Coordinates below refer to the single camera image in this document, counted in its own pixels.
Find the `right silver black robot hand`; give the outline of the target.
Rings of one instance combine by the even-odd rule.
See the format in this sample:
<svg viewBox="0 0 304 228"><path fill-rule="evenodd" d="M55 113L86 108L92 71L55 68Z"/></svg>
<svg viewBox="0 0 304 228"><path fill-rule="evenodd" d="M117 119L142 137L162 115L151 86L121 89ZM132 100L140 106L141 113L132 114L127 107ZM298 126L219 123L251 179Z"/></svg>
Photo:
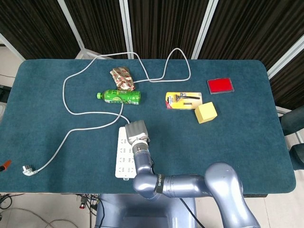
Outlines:
<svg viewBox="0 0 304 228"><path fill-rule="evenodd" d="M150 142L148 131L144 120L131 122L125 125L127 141L132 145L137 140L145 140Z"/></svg>

